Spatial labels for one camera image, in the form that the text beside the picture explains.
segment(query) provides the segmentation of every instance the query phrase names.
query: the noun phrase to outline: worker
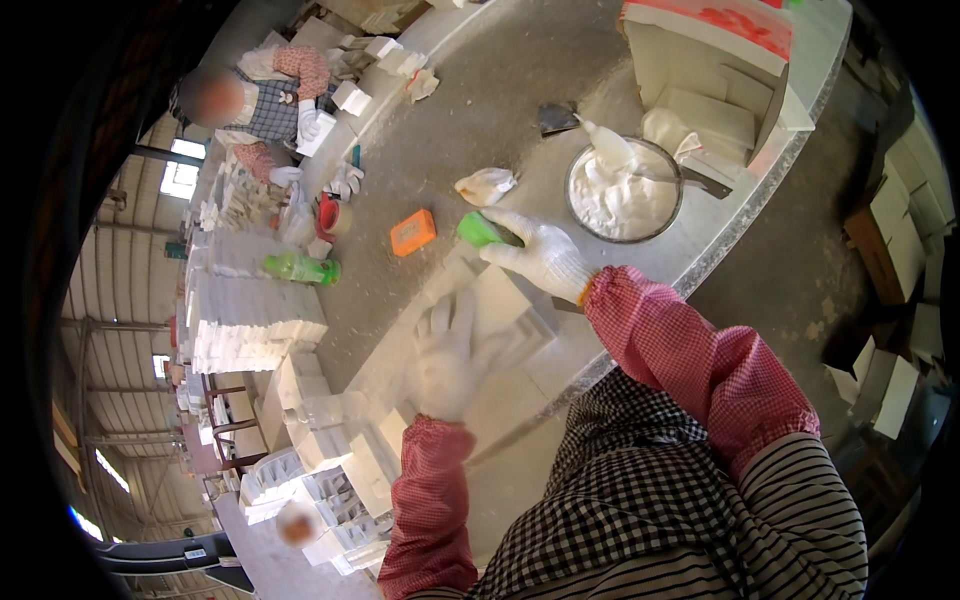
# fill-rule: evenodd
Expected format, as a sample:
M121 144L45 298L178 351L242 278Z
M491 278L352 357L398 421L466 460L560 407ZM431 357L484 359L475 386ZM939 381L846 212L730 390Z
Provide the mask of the worker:
M335 109L329 78L326 59L312 46L253 50L232 70L201 66L187 73L175 90L174 113L216 130L214 137L233 146L256 179L288 187L302 170L276 166L267 143L319 134L317 111Z
M477 580L462 421L483 373L474 300L417 325L424 400L403 434L378 584L400 598L846 598L863 522L813 407L755 331L717 330L633 267L597 269L559 228L491 207L524 248L480 255L584 308L619 367L575 400L543 499Z

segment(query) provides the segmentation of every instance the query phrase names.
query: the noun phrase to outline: factory floor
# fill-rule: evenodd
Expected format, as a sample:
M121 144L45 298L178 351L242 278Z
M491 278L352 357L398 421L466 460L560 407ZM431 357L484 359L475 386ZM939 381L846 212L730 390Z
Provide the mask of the factory floor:
M849 426L850 405L821 354L832 332L862 312L871 289L842 233L850 202L863 189L878 109L842 68L780 188L687 299L717 327L744 324L759 332L817 409L828 448Z
M870 294L859 255L842 239L842 223L863 188L881 110L841 69L816 131L780 188L688 299L717 327L744 324L760 333L816 408L828 448L849 427L849 405L820 357L832 332L855 319ZM477 565L540 499L565 415L468 472L468 530Z

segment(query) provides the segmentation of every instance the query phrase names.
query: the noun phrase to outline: ceiling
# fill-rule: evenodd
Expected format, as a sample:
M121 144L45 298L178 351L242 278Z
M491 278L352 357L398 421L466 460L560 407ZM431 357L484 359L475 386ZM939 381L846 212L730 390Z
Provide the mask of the ceiling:
M177 127L164 114L139 143L169 150ZM108 514L104 525L109 534L125 541L180 538L185 527L197 535L213 531L201 484L181 465L177 447L153 443L179 424L176 398L156 377L153 364L154 354L173 353L166 325L175 314L182 261L164 254L164 245L176 236L150 231L176 231L188 203L159 193L165 167L155 158L127 158L110 185L127 193L127 205L99 209L97 221L107 225L94 226L86 236L61 311L60 335L75 373L81 368L76 323L91 322L83 369L94 420L86 433L101 440L97 447L126 479L130 492L109 476L97 477L92 485ZM132 330L112 328L121 325ZM247 597L216 588L198 573L131 582L141 597Z

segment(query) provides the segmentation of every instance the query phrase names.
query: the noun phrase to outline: black and white checkered apron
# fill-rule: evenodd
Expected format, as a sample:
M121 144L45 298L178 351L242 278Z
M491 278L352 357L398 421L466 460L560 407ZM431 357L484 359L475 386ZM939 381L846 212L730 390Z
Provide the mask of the black and white checkered apron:
M288 142L297 138L297 122L300 117L300 108L297 105L297 89L300 87L300 78L292 80L252 80L239 68L233 72L242 81L254 84L259 88L256 96L256 107L253 117L247 125L227 125L222 129L228 132L244 132L258 137L265 142ZM337 107L333 104L333 92L337 86L329 84L326 93L318 96L315 104L317 108L333 114ZM294 101L286 104L280 102L280 92L294 94Z
M748 596L732 506L707 431L663 392L614 369L570 408L537 505L511 525L466 598L523 589L678 546L704 548Z

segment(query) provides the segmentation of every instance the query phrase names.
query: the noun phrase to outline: gloved hand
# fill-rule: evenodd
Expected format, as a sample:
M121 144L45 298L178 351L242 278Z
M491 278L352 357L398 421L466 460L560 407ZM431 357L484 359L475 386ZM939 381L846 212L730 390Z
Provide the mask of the gloved hand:
M350 194L356 194L360 191L360 180L363 178L363 171L341 160L337 165L337 172L333 179L324 186L324 192L327 194L339 194L340 200L350 202Z
M470 356L470 332L476 312L476 297L470 289L444 296L420 317L414 331L423 403L420 412L449 422L461 421L476 399L481 379L501 350L491 336Z
M303 169L299 167L274 167L270 170L270 181L280 187L288 187L294 181L303 177Z
M297 102L300 114L297 117L297 131L300 132L300 142L312 141L320 133L317 123L317 107L314 100L300 100Z
M506 208L491 206L480 213L515 233L525 244L525 248L488 244L480 249L481 258L525 276L551 296L581 303L587 284L600 270L580 255L569 235Z

